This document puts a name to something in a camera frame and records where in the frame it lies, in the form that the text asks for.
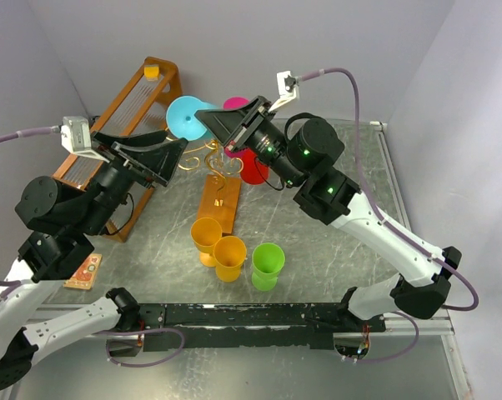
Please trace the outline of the pink wine glass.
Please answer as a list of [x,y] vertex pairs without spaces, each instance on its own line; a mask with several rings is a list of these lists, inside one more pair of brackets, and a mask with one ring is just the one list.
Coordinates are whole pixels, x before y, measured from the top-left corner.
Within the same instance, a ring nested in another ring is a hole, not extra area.
[[[248,99],[245,97],[231,97],[223,103],[224,110],[234,110],[243,107],[248,104]],[[238,152],[229,151],[227,148],[224,149],[224,153],[229,158],[241,158],[244,154],[244,150]]]

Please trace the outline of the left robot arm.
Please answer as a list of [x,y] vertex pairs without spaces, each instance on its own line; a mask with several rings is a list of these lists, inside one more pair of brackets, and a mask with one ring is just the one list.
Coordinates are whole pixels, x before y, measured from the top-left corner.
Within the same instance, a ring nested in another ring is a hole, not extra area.
[[83,188],[49,176],[34,178],[15,211],[30,236],[0,281],[0,391],[20,381],[48,355],[92,334],[139,335],[140,307],[125,288],[47,322],[28,319],[93,253],[90,237],[108,221],[134,184],[167,186],[188,141],[165,130],[135,136],[88,135],[87,154],[103,163]]

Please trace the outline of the blue wine glass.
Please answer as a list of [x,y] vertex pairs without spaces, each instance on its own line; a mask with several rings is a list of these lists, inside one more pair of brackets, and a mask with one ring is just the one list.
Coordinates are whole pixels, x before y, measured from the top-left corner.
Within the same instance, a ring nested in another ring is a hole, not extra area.
[[194,96],[178,97],[171,102],[166,112],[168,129],[176,138],[185,138],[189,142],[212,139],[212,134],[195,117],[195,113],[213,109],[219,109],[219,106]]

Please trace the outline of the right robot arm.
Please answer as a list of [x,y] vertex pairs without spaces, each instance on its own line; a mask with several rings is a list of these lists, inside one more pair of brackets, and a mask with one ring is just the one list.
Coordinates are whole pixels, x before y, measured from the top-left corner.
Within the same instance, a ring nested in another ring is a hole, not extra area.
[[335,168],[344,144],[323,118],[307,112],[290,118],[303,123],[290,137],[274,126],[268,105],[258,96],[238,109],[198,110],[194,116],[229,151],[250,149],[286,187],[297,188],[294,201],[309,217],[357,238],[395,267],[397,273],[383,282],[348,290],[339,325],[353,332],[391,312],[432,318],[448,297],[446,268],[458,267],[460,251],[430,246],[371,205],[360,185]]

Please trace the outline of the red wine glass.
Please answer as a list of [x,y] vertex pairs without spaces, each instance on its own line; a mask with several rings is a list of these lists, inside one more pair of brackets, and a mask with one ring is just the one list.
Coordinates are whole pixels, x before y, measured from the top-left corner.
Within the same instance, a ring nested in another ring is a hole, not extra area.
[[259,185],[269,178],[269,168],[255,160],[256,154],[249,148],[243,151],[241,157],[243,169],[240,172],[241,179],[250,185]]

